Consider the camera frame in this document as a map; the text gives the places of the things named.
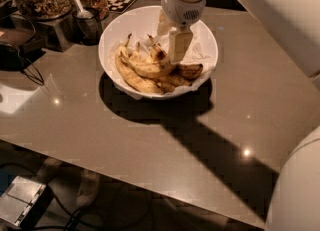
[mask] cup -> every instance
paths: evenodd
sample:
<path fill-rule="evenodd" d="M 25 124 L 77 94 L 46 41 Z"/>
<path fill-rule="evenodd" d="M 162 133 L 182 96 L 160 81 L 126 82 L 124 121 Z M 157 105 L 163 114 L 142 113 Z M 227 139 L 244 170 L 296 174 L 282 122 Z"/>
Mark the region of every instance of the cup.
<path fill-rule="evenodd" d="M 102 34 L 102 26 L 99 18 L 99 11 L 94 8 L 85 8 L 90 11 L 93 16 L 90 18 L 79 17 L 77 11 L 72 12 L 73 20 L 75 21 L 75 39 L 77 42 L 84 45 L 99 44 Z"/>

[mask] dark floor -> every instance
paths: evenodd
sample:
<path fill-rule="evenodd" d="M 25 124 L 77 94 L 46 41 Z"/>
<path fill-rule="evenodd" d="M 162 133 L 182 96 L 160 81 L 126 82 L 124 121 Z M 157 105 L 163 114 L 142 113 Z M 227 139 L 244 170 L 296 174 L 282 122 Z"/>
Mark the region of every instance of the dark floor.
<path fill-rule="evenodd" d="M 10 173 L 32 179 L 31 173 L 36 173 L 45 159 L 40 154 L 0 141 L 0 167 Z M 69 228 L 64 230 L 261 230 L 108 177 L 101 177 L 100 190 L 93 204 L 71 218 L 70 214 L 77 209 L 79 185 L 80 169 L 63 164 L 48 184 L 56 198 L 44 210 L 33 230 L 63 230 L 68 223 Z M 75 217 L 82 223 L 77 222 L 78 225 L 71 228 L 70 223 L 76 223 Z"/>

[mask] gray countertop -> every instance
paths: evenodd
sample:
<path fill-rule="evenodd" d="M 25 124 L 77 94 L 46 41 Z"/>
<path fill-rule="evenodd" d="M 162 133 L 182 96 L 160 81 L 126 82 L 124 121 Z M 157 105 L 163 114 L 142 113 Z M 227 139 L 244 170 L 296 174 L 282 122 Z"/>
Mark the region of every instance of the gray countertop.
<path fill-rule="evenodd" d="M 197 92 L 135 101 L 97 46 L 46 50 L 43 87 L 0 72 L 0 139 L 263 228 L 281 167 L 320 124 L 320 93 L 247 12 L 206 8 L 202 21 L 219 58 Z"/>

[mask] table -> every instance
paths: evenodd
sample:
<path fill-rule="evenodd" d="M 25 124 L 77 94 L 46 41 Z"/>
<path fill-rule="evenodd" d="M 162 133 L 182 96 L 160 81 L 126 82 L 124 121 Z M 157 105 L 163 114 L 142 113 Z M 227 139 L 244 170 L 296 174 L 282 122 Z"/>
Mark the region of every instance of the table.
<path fill-rule="evenodd" d="M 0 139 L 263 228 L 287 156 L 320 124 L 320 93 L 247 12 L 206 8 L 202 21 L 219 58 L 197 92 L 135 101 L 97 46 L 46 50 L 43 87 L 0 72 Z"/>

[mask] bowl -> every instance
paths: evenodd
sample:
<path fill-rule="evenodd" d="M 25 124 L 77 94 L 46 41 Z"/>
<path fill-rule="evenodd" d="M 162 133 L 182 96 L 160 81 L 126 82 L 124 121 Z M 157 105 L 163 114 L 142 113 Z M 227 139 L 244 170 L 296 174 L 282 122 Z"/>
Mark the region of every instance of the bowl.
<path fill-rule="evenodd" d="M 117 89 L 137 100 L 141 98 L 166 100 L 190 91 L 196 91 L 210 78 L 217 64 L 218 46 L 215 37 L 202 21 L 198 21 L 191 26 L 194 34 L 193 39 L 181 62 L 181 64 L 203 64 L 202 74 L 193 81 L 191 86 L 180 86 L 177 87 L 174 92 L 158 95 L 154 93 L 142 93 L 128 85 L 116 68 L 115 50 L 131 33 L 128 48 L 133 49 L 137 41 L 139 41 L 140 44 L 143 45 L 142 51 L 143 49 L 147 51 L 148 47 L 151 46 L 148 39 L 148 34 L 150 34 L 154 36 L 156 42 L 159 42 L 163 49 L 167 51 L 169 48 L 169 36 L 157 36 L 160 10 L 160 6 L 147 6 L 125 12 L 105 28 L 100 38 L 98 53 L 104 71 L 113 81 Z"/>

